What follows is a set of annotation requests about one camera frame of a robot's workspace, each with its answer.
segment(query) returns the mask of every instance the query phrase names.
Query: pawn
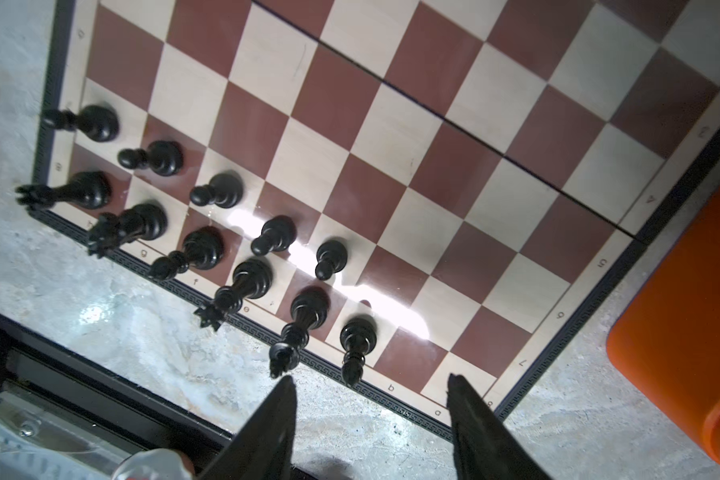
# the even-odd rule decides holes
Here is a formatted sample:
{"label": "pawn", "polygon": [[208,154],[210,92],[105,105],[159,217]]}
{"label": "pawn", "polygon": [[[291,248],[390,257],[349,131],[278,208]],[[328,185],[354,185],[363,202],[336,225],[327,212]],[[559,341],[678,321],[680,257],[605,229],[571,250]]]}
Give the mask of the pawn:
{"label": "pawn", "polygon": [[100,214],[96,225],[88,230],[88,255],[101,258],[136,239],[154,240],[165,233],[167,226],[163,209],[152,204],[135,205],[120,215]]}
{"label": "pawn", "polygon": [[177,274],[183,274],[194,266],[198,270],[210,270],[220,261],[224,252],[224,243],[219,231],[212,226],[204,226],[184,237],[182,250],[175,250],[155,260],[146,274],[152,280],[162,282],[171,280]]}
{"label": "pawn", "polygon": [[120,131],[115,112],[99,105],[88,105],[77,115],[69,110],[45,110],[40,118],[52,129],[80,130],[97,142],[114,140]]}
{"label": "pawn", "polygon": [[128,170],[149,168],[161,177],[179,173],[184,159],[175,141],[156,140],[143,148],[125,148],[117,154],[117,163]]}
{"label": "pawn", "polygon": [[198,185],[190,192],[190,201],[197,206],[215,205],[232,208],[242,197],[242,184],[232,174],[216,174],[208,185]]}
{"label": "pawn", "polygon": [[110,202],[112,188],[101,172],[79,172],[61,187],[47,185],[22,185],[16,193],[19,205],[26,205],[27,211],[48,210],[57,202],[69,202],[87,210],[96,210]]}
{"label": "pawn", "polygon": [[370,320],[356,316],[344,325],[338,339],[346,352],[342,380],[352,388],[362,379],[365,356],[376,347],[376,328]]}
{"label": "pawn", "polygon": [[333,274],[344,270],[347,265],[347,247],[338,240],[328,240],[317,249],[315,276],[327,281]]}
{"label": "pawn", "polygon": [[272,285],[272,269],[264,262],[251,258],[242,262],[232,272],[232,286],[222,286],[213,296],[213,301],[195,310],[200,318],[200,328],[212,326],[216,331],[227,315],[242,308],[242,299],[261,298]]}
{"label": "pawn", "polygon": [[280,341],[269,349],[269,376],[276,379],[296,368],[299,352],[309,342],[309,331],[320,328],[326,321],[328,295],[319,288],[308,288],[291,302],[293,322],[282,328]]}
{"label": "pawn", "polygon": [[262,234],[251,242],[251,252],[264,256],[269,252],[282,252],[296,240],[296,226],[288,216],[280,215],[262,226]]}

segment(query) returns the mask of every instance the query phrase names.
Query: cream square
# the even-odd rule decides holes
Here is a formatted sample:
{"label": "cream square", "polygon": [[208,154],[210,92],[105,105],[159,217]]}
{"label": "cream square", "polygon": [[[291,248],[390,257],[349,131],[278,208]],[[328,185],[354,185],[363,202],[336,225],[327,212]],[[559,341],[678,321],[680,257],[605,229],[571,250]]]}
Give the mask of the cream square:
{"label": "cream square", "polygon": [[610,120],[658,47],[637,28],[595,4],[550,83]]}
{"label": "cream square", "polygon": [[691,0],[662,46],[720,85],[720,0]]}
{"label": "cream square", "polygon": [[483,305],[529,332],[547,316],[569,283],[517,254]]}
{"label": "cream square", "polygon": [[376,364],[378,358],[382,355],[382,352],[387,348],[387,344],[392,340],[394,332],[397,331],[398,326],[392,321],[379,315],[362,303],[355,302],[353,300],[347,300],[339,312],[336,318],[336,323],[331,327],[331,331],[328,332],[326,337],[326,343],[333,345],[340,351],[344,351],[342,343],[339,339],[342,328],[347,324],[348,321],[355,318],[356,316],[364,316],[366,319],[373,319],[373,323],[376,325],[376,347],[372,352],[365,356],[365,365],[373,367]]}
{"label": "cream square", "polygon": [[466,221],[520,251],[556,198],[554,188],[502,158]]}
{"label": "cream square", "polygon": [[[243,238],[242,242],[240,242],[240,248],[237,251],[237,256],[235,257],[235,267],[249,258],[257,258],[269,265],[272,269],[272,286],[269,287],[269,291],[261,298],[257,298],[255,300],[248,299],[248,301],[254,305],[260,306],[272,314],[277,314],[277,309],[280,308],[282,298],[286,295],[286,291],[288,290],[288,285],[291,284],[293,274],[296,273],[296,265],[289,263],[287,260],[283,260],[278,255],[254,257],[251,252],[250,239]],[[232,284],[232,274],[234,274],[234,272],[235,269],[232,268],[230,277],[226,281],[227,285]]]}
{"label": "cream square", "polygon": [[207,148],[202,159],[200,172],[197,175],[196,185],[205,185],[216,174],[233,174],[242,182],[242,198],[232,208],[219,208],[215,205],[197,206],[190,204],[190,208],[201,212],[213,221],[230,230],[256,238],[261,233],[263,222],[253,215],[256,202],[264,187],[264,179],[240,167],[230,159],[221,156],[214,150]]}
{"label": "cream square", "polygon": [[384,77],[418,0],[334,0],[321,40]]}
{"label": "cream square", "polygon": [[139,241],[163,255],[173,252],[179,244],[179,235],[181,235],[181,229],[184,227],[187,206],[144,180],[132,177],[128,197],[125,200],[125,208],[128,209],[134,205],[144,203],[157,204],[162,207],[168,218],[168,227],[163,235],[154,240]]}
{"label": "cream square", "polygon": [[453,23],[485,42],[507,0],[423,0]]}
{"label": "cream square", "polygon": [[445,116],[490,146],[507,151],[545,85],[485,43]]}
{"label": "cream square", "polygon": [[618,223],[663,162],[640,142],[606,124],[563,191]]}
{"label": "cream square", "polygon": [[426,322],[429,340],[446,350],[456,343],[479,309],[480,303],[432,276],[411,305]]}
{"label": "cream square", "polygon": [[169,44],[163,46],[150,113],[208,145],[226,78]]}
{"label": "cream square", "polygon": [[230,81],[290,115],[316,49],[317,42],[251,5]]}
{"label": "cream square", "polygon": [[84,134],[75,135],[78,145],[94,152],[99,157],[118,165],[117,153],[124,148],[141,145],[146,124],[146,112],[119,95],[112,93],[90,78],[85,79],[82,105],[100,105],[114,110],[120,130],[112,141],[93,141]]}
{"label": "cream square", "polygon": [[348,155],[329,139],[289,118],[266,180],[322,211]]}
{"label": "cream square", "polygon": [[165,40],[176,0],[101,0],[101,5]]}
{"label": "cream square", "polygon": [[382,84],[352,153],[408,185],[441,124],[442,120]]}
{"label": "cream square", "polygon": [[378,244],[431,274],[460,226],[461,218],[408,188]]}
{"label": "cream square", "polygon": [[467,360],[448,352],[422,389],[422,395],[445,406],[448,401],[448,378],[451,373],[464,376],[480,396],[485,394],[496,381],[496,377],[485,370],[480,370]]}
{"label": "cream square", "polygon": [[350,230],[341,225],[336,220],[327,215],[320,215],[320,219],[312,232],[307,248],[315,257],[317,249],[327,240],[340,240],[347,247],[347,265],[344,270],[338,272],[332,277],[334,288],[340,286],[354,286],[357,283],[360,274],[365,269],[365,264],[371,258],[373,249],[376,244],[368,240],[362,235],[357,234],[354,230]]}

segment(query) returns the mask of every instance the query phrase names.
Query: marble surface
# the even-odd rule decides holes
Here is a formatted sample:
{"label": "marble surface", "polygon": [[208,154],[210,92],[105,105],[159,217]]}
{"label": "marble surface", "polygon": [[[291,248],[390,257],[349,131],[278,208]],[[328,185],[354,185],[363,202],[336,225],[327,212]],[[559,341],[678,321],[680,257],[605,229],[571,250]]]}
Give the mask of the marble surface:
{"label": "marble surface", "polygon": [[[51,0],[0,0],[0,312],[231,431],[274,385],[266,347],[29,218]],[[507,420],[555,478],[714,478],[712,462],[608,363],[610,327],[720,181],[720,166]],[[300,367],[294,462],[318,478],[455,478],[451,444]]]}

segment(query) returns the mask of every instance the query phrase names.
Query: brown square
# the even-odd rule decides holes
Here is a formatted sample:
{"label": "brown square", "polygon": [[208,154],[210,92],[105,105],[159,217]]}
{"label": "brown square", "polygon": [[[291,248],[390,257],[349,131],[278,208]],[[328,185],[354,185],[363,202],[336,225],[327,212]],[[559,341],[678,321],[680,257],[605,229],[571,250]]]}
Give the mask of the brown square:
{"label": "brown square", "polygon": [[260,0],[259,3],[315,38],[320,38],[333,6],[333,0]]}
{"label": "brown square", "polygon": [[229,77],[251,0],[176,0],[168,43]]}
{"label": "brown square", "polygon": [[530,338],[530,332],[480,307],[451,352],[499,378]]}
{"label": "brown square", "polygon": [[379,85],[370,74],[319,45],[292,116],[349,150]]}
{"label": "brown square", "polygon": [[189,208],[187,209],[184,226],[181,229],[181,235],[179,235],[179,243],[176,245],[176,249],[181,250],[185,236],[191,234],[195,230],[203,228],[204,226],[212,226],[219,232],[222,241],[224,242],[224,256],[211,270],[198,270],[195,267],[191,267],[190,270],[192,270],[195,274],[200,275],[202,278],[221,286],[226,283],[228,278],[230,278],[232,266],[235,263],[235,257],[237,256],[237,251],[240,248],[242,238],[240,235],[224,228],[202,213]]}
{"label": "brown square", "polygon": [[99,6],[86,76],[147,110],[162,53],[160,40]]}
{"label": "brown square", "polygon": [[[296,225],[296,241],[305,245],[320,218],[320,212],[269,183],[264,183],[253,213],[262,220],[278,215],[290,216]],[[287,251],[279,254],[288,257]]]}
{"label": "brown square", "polygon": [[405,306],[411,306],[428,277],[415,266],[376,245],[357,284],[368,285]]}
{"label": "brown square", "polygon": [[414,392],[420,392],[446,353],[429,340],[398,328],[373,369]]}
{"label": "brown square", "polygon": [[717,91],[714,83],[659,48],[611,123],[669,158]]}
{"label": "brown square", "polygon": [[130,172],[106,161],[85,147],[74,144],[72,146],[69,176],[71,177],[79,172],[93,171],[104,173],[106,181],[109,182],[112,189],[110,202],[97,210],[88,210],[75,204],[72,205],[93,216],[103,213],[119,215],[125,209],[125,200],[128,197],[128,189],[130,188]]}
{"label": "brown square", "polygon": [[432,276],[482,303],[514,258],[515,251],[464,222]]}
{"label": "brown square", "polygon": [[386,79],[445,115],[482,44],[420,2],[389,65]]}
{"label": "brown square", "polygon": [[288,115],[229,82],[209,146],[266,178],[287,123]]}
{"label": "brown square", "polygon": [[206,148],[201,143],[187,137],[167,123],[157,120],[152,115],[147,117],[144,127],[144,136],[141,139],[141,147],[146,149],[156,140],[175,141],[181,147],[184,164],[179,173],[170,177],[161,177],[149,168],[135,170],[134,176],[141,178],[148,184],[159,188],[178,201],[188,204],[190,202],[190,190],[197,182],[197,175],[200,172],[202,159],[206,154]]}
{"label": "brown square", "polygon": [[310,330],[309,335],[315,337],[317,340],[324,342],[328,337],[328,333],[331,331],[333,324],[336,323],[338,313],[344,308],[344,303],[347,298],[341,293],[337,292],[330,285],[320,280],[317,280],[314,276],[306,274],[301,270],[297,270],[291,279],[291,283],[288,285],[288,290],[280,302],[280,307],[277,309],[277,317],[284,322],[292,322],[291,318],[291,302],[296,298],[302,290],[309,287],[317,287],[324,290],[328,294],[330,299],[330,307],[328,308],[328,315],[326,322],[323,323],[320,328]]}
{"label": "brown square", "polygon": [[661,43],[688,0],[600,0],[600,3]]}
{"label": "brown square", "polygon": [[404,193],[403,184],[350,154],[323,212],[376,243]]}
{"label": "brown square", "polygon": [[509,0],[488,43],[549,80],[592,5],[591,0]]}
{"label": "brown square", "polygon": [[561,195],[520,253],[573,283],[613,232],[611,224]]}
{"label": "brown square", "polygon": [[501,157],[443,123],[411,180],[411,188],[464,218]]}
{"label": "brown square", "polygon": [[604,125],[595,114],[547,85],[507,156],[563,188]]}

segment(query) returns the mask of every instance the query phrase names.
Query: orange container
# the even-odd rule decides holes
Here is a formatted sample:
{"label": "orange container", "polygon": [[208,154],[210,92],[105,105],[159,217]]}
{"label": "orange container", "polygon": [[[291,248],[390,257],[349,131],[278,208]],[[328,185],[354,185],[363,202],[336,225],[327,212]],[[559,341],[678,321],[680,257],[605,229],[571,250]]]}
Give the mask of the orange container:
{"label": "orange container", "polygon": [[607,350],[720,464],[720,188],[615,324]]}

